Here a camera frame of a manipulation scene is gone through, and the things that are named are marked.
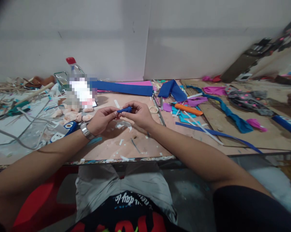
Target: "red chair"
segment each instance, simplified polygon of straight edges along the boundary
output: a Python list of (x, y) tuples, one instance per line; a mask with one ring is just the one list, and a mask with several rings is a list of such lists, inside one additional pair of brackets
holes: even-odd
[(78, 173), (78, 166), (61, 167), (44, 184), (36, 188), (23, 204), (12, 228), (18, 231), (39, 231), (76, 212), (76, 204), (59, 204), (57, 193), (68, 174)]

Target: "orange utility knife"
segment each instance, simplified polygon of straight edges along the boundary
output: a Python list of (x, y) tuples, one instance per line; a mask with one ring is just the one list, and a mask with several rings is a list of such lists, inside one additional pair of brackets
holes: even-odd
[(177, 104), (171, 103), (171, 105), (173, 105), (177, 109), (186, 111), (187, 113), (192, 113), (192, 114), (197, 115), (197, 116), (203, 115), (202, 111), (199, 111), (199, 110), (197, 110), (195, 108), (184, 106), (184, 105), (181, 105), (181, 104), (178, 104), (178, 103)]

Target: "silver watch strap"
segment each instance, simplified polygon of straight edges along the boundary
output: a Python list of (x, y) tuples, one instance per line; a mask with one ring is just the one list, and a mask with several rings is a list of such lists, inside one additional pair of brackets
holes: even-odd
[(82, 123), (80, 128), (87, 139), (92, 140), (95, 138), (95, 136), (88, 130), (86, 123)]

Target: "pliers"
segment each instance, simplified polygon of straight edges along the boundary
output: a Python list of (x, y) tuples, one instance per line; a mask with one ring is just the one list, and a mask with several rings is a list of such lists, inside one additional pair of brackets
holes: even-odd
[[(22, 114), (22, 112), (21, 111), (19, 111), (18, 109), (17, 109), (17, 107), (23, 107), (23, 106), (26, 106), (26, 105), (28, 105), (29, 104), (29, 101), (25, 101), (25, 102), (22, 102), (21, 104), (18, 104), (18, 105), (16, 105), (16, 106), (14, 106), (12, 109), (10, 109), (9, 111), (8, 111), (8, 113), (5, 113), (5, 114), (3, 114), (3, 115), (0, 115), (0, 120), (2, 120), (2, 119), (5, 119), (5, 118), (7, 118), (7, 117), (12, 117), (12, 116), (16, 116), (16, 115), (21, 115)], [(28, 112), (28, 111), (30, 111), (30, 108), (26, 108), (26, 109), (24, 109), (23, 110), (24, 112)]]

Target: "black t-shirt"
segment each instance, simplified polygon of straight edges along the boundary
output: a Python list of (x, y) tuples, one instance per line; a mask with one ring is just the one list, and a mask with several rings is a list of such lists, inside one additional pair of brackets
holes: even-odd
[[(276, 200), (251, 188), (222, 187), (214, 192), (213, 204), (217, 231), (291, 231), (291, 214)], [(184, 230), (171, 223), (150, 199), (126, 191), (109, 197), (67, 231)]]

